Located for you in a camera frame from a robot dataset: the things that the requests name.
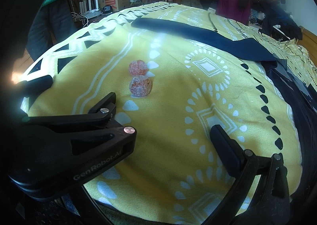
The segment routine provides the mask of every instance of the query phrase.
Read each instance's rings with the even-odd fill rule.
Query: wall
[[[286,0],[286,10],[293,14],[298,26],[317,35],[317,5],[314,0]]]

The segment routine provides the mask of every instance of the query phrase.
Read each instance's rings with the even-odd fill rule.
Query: bed
[[[137,128],[134,153],[88,182],[90,195],[145,220],[201,224],[234,182],[208,138],[214,124],[257,155],[281,152],[290,194],[294,193],[301,180],[302,153],[292,108],[261,64],[197,41],[133,28],[131,22],[138,17],[207,28],[232,40],[252,37],[289,60],[292,72],[317,90],[316,67],[295,41],[280,43],[234,20],[174,3],[112,14],[53,46],[22,77],[51,75],[54,79],[37,99],[23,100],[21,108],[30,116],[87,113],[115,92],[115,119]],[[147,63],[146,75],[153,82],[151,93],[142,98],[129,91],[129,63],[139,59]],[[263,103],[262,95],[268,103]],[[270,109],[279,135],[263,106]],[[239,213],[247,209],[257,182]]]

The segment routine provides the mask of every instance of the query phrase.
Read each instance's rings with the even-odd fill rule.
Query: navy blue fabric
[[[276,63],[276,58],[253,38],[232,41],[209,29],[198,28],[176,21],[151,18],[137,18],[132,22],[132,27],[195,40],[216,47],[243,60],[255,62],[273,61]]]
[[[270,67],[269,63],[262,63],[266,75],[282,94],[293,110],[293,118],[298,132],[298,139],[302,152],[302,177],[298,189],[291,195],[293,214],[298,212],[317,182],[317,115],[306,101],[295,83]]]

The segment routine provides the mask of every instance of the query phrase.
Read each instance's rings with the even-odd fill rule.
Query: candy
[[[129,65],[129,72],[132,76],[145,75],[147,72],[146,63],[142,60],[133,61]]]
[[[138,97],[148,95],[151,92],[151,89],[151,79],[143,75],[133,77],[130,83],[130,92]]]

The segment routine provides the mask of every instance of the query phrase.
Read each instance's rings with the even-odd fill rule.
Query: black pants
[[[77,31],[66,0],[56,0],[42,7],[36,15],[26,45],[34,61],[53,46],[50,31],[58,43]]]

